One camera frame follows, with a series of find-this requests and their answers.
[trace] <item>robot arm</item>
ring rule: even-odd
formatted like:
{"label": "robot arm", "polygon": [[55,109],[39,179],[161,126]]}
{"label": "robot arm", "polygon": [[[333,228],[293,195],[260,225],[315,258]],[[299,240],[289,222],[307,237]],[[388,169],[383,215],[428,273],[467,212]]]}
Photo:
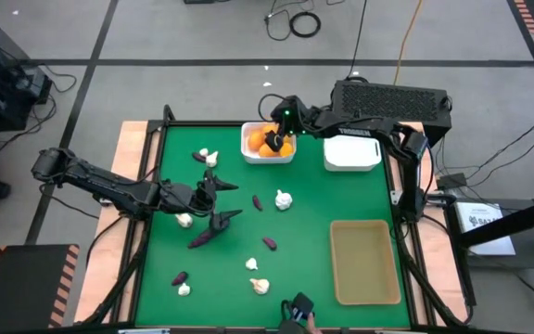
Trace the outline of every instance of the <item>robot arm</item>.
{"label": "robot arm", "polygon": [[424,211],[425,194],[418,185],[419,165],[428,146],[427,138],[411,126],[383,117],[345,119],[333,112],[312,107],[308,109],[297,96],[286,97],[271,113],[279,124],[265,142],[274,151],[284,144],[285,135],[312,135],[330,138],[351,135],[377,139],[403,169],[404,189],[399,200],[401,218],[418,221]]}
{"label": "robot arm", "polygon": [[92,193],[96,200],[108,199],[119,212],[133,219],[146,219],[155,211],[191,213],[200,217],[211,214],[210,223],[216,226],[221,225],[215,222],[213,215],[216,192],[238,189],[238,186],[220,180],[211,170],[203,174],[196,190],[170,180],[133,181],[96,167],[63,148],[41,151],[32,167],[32,175],[39,181],[59,187],[69,183]]}

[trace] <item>black metal frame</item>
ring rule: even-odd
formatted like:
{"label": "black metal frame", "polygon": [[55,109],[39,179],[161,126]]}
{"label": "black metal frame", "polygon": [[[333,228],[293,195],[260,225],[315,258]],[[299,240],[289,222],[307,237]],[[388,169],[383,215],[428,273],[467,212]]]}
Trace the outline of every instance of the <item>black metal frame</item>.
{"label": "black metal frame", "polygon": [[[152,149],[151,147],[151,139],[152,136],[159,131],[160,133],[160,139],[159,139],[159,145],[157,148],[157,154],[156,154],[156,165],[160,166],[160,163],[163,159],[164,154],[164,148],[166,143],[166,137],[168,135],[168,132],[170,131],[171,127],[224,127],[224,126],[231,126],[231,127],[240,127],[245,122],[251,122],[251,121],[176,121],[170,113],[170,117],[166,121],[149,121],[147,130],[146,130],[146,140],[144,144],[144,151],[142,153],[142,159],[140,161],[140,168],[139,168],[139,177],[142,177],[146,173],[146,167],[149,160],[150,151]],[[394,190],[394,184],[393,184],[393,176],[390,169],[390,161],[389,156],[387,154],[384,155],[383,159],[383,165],[385,168],[385,174],[387,176],[387,186],[388,186],[388,201],[390,202],[390,190]],[[159,169],[153,173],[153,177],[155,179],[159,178]],[[395,228],[395,235],[399,236],[401,234],[401,225],[399,224],[399,221],[397,220],[397,214],[396,212],[392,212],[393,216],[393,226]],[[123,255],[121,259],[121,273],[126,266],[126,264],[129,262],[129,258],[131,255],[131,248],[133,247],[133,238],[134,238],[134,232],[135,232],[135,223],[136,222],[130,222],[130,225],[133,225],[133,227],[128,228],[127,232],[127,239],[125,242],[125,247],[123,249]],[[145,221],[146,228],[144,228],[144,233],[147,233],[147,236],[149,237],[149,233],[151,231],[151,218]],[[424,256],[422,251],[422,245],[419,238],[419,232],[417,230],[417,226],[410,225],[408,228],[410,228],[410,238],[412,239],[413,243],[413,252],[415,256],[415,260],[424,275],[426,274],[426,265],[424,262]],[[135,273],[135,280],[133,283],[133,295],[132,300],[130,304],[129,309],[129,322],[134,322],[135,315],[137,312],[137,307],[139,304],[139,294],[141,290],[141,282],[142,282],[142,276],[144,272],[144,268],[146,265],[146,253],[147,248],[144,251],[143,255],[143,261],[140,264],[140,267],[137,269],[137,272]],[[413,328],[414,326],[421,326],[418,323],[417,319],[417,312],[415,310],[415,303],[414,303],[414,296],[413,296],[413,286],[412,286],[412,280],[411,280],[411,274],[409,270],[407,269],[406,265],[400,260],[400,269],[401,269],[401,276],[403,281],[403,289],[404,289],[404,297],[407,303],[407,312],[410,322],[410,327]],[[436,325],[436,317],[434,315],[433,308],[431,306],[431,303],[429,300],[424,296],[424,306],[426,310],[426,320],[427,323],[434,326]],[[113,307],[112,314],[111,314],[111,321],[118,321],[118,314],[121,309],[121,299],[119,299],[115,303],[115,307]],[[261,332],[264,333],[264,329],[255,329],[255,328],[173,328],[172,331],[178,331],[178,332],[208,332],[208,333],[215,333],[216,331],[225,331],[228,330],[228,332]],[[360,330],[360,329],[349,329],[349,328],[341,328],[344,332],[351,332],[351,333],[373,333],[372,330]]]}
{"label": "black metal frame", "polygon": [[[489,202],[500,203],[501,201],[503,200],[489,199]],[[511,236],[520,232],[525,233],[525,231],[534,228],[534,199],[530,200],[530,202],[532,205],[520,208],[521,210],[517,212],[508,212],[508,210],[503,209],[503,218],[465,233],[462,233],[462,229],[459,226],[456,209],[449,208],[445,211],[447,227],[451,233],[452,252],[457,264],[461,283],[464,286],[465,299],[470,302],[470,305],[476,305],[477,303],[470,276],[470,267],[473,266],[470,263],[472,259],[469,259],[466,249],[470,246],[492,241],[497,238]],[[518,261],[516,256],[508,259],[500,259],[500,262],[513,268],[534,268],[534,265],[529,266],[525,265],[524,261]]]}

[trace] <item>gray floor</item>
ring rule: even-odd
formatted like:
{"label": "gray floor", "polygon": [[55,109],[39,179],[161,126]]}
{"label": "gray floor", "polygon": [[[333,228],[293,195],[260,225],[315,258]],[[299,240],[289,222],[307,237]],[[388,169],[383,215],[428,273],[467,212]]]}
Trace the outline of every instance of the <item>gray floor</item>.
{"label": "gray floor", "polygon": [[[31,57],[71,64],[75,63],[72,59],[91,57],[110,3],[0,0],[0,25]],[[369,1],[358,58],[396,59],[415,4],[415,0]],[[110,167],[121,123],[158,119],[167,103],[180,120],[254,120],[258,99],[270,92],[296,94],[315,105],[327,102],[333,82],[347,75],[348,66],[303,66],[307,60],[298,66],[282,66],[273,59],[349,59],[362,2],[326,6],[323,0],[315,0],[314,11],[323,20],[321,32],[312,39],[292,36],[285,42],[271,41],[265,34],[262,18],[270,5],[268,0],[208,6],[185,6],[180,0],[120,0],[102,59],[122,59],[122,65],[129,65],[129,59],[241,59],[238,65],[255,59],[251,61],[255,65],[236,66],[234,61],[232,66],[179,66],[169,61],[166,66],[97,66],[84,81],[89,87],[83,104],[77,106],[81,112],[70,148],[92,163]],[[294,6],[290,10],[299,11]],[[278,19],[271,24],[274,35],[286,33],[285,27]],[[406,59],[463,60],[452,67],[442,62],[437,67],[407,64],[400,71],[400,84],[446,89],[452,96],[448,165],[481,163],[534,123],[534,68],[479,65],[485,60],[522,60],[532,65],[533,57],[505,0],[425,0],[406,47]],[[53,70],[72,73],[80,82],[70,92],[55,95],[58,114],[43,131],[22,137],[0,153],[0,179],[13,186],[10,198],[0,201],[0,245],[22,244],[26,238],[40,199],[30,167],[39,149],[58,145],[86,72],[85,67],[75,66]],[[354,70],[371,82],[391,84],[395,69]],[[60,86],[67,83],[56,80]],[[533,143],[534,133],[490,167],[517,157]],[[477,190],[484,197],[534,198],[534,150],[496,172]],[[99,211],[76,188],[67,186],[55,194],[88,212]],[[94,220],[53,202],[38,243],[72,242],[86,250],[94,232]],[[534,271],[523,275],[534,283]],[[512,274],[475,271],[473,276],[479,303],[474,326],[534,332],[534,295]],[[67,324],[82,280],[83,258],[70,296]]]}

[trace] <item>small purple vegetable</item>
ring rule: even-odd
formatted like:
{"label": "small purple vegetable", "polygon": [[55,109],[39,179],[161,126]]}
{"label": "small purple vegetable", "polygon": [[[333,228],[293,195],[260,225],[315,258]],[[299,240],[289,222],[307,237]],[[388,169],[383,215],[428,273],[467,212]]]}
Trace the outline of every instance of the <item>small purple vegetable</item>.
{"label": "small purple vegetable", "polygon": [[257,208],[257,210],[263,211],[263,206],[261,205],[261,202],[259,201],[257,195],[252,196],[252,203],[255,205],[255,208]]}
{"label": "small purple vegetable", "polygon": [[196,161],[199,161],[199,162],[205,162],[205,157],[200,155],[197,152],[193,152],[193,159],[195,159]]}
{"label": "small purple vegetable", "polygon": [[270,250],[277,250],[277,244],[275,243],[275,241],[273,241],[272,238],[265,237],[263,238],[263,242],[265,243],[265,245],[267,245],[267,247],[269,247]]}
{"label": "small purple vegetable", "polygon": [[172,280],[172,285],[177,286],[177,285],[183,284],[188,277],[189,277],[189,274],[187,274],[186,272],[180,272],[176,276],[176,278]]}
{"label": "small purple vegetable", "polygon": [[195,240],[191,241],[191,243],[189,243],[188,248],[192,249],[205,245],[206,243],[210,242],[210,240],[212,240],[215,236],[216,234],[208,228],[205,231],[201,232],[201,234],[197,238],[195,238]]}

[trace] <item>garlic bulb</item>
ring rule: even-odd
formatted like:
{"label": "garlic bulb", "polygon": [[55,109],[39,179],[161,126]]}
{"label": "garlic bulb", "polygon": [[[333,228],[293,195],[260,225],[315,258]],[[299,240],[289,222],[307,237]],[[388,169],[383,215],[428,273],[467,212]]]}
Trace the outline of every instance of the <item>garlic bulb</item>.
{"label": "garlic bulb", "polygon": [[178,224],[184,228],[189,228],[193,224],[193,217],[188,213],[175,214],[174,217],[176,217]]}
{"label": "garlic bulb", "polygon": [[258,270],[259,269],[259,267],[257,266],[257,260],[255,260],[255,258],[248,259],[247,263],[246,263],[246,266],[247,266],[248,270]]}
{"label": "garlic bulb", "polygon": [[269,281],[267,279],[255,279],[251,278],[252,288],[258,294],[265,294],[269,290]]}
{"label": "garlic bulb", "polygon": [[218,151],[215,151],[205,158],[205,164],[208,167],[215,167],[218,164]]}
{"label": "garlic bulb", "polygon": [[275,206],[277,209],[283,211],[289,208],[290,205],[292,205],[292,196],[277,189],[277,196],[275,197]]}
{"label": "garlic bulb", "polygon": [[187,286],[186,283],[183,283],[182,286],[178,287],[179,296],[188,296],[191,293],[191,287]]}

